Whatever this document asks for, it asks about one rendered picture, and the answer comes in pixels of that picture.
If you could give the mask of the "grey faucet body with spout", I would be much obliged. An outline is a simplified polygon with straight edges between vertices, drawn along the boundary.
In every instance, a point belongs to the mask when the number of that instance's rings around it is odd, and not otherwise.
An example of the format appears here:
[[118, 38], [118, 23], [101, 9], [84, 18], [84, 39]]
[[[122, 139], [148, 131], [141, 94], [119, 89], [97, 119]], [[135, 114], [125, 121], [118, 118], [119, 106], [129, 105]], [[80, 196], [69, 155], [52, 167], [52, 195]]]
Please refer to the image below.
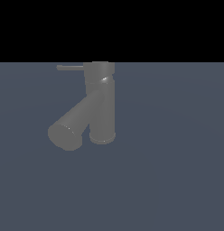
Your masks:
[[82, 134], [89, 126], [89, 139], [95, 144], [114, 141], [115, 81], [109, 77], [86, 83], [87, 96], [48, 129], [49, 139], [64, 151], [82, 145]]

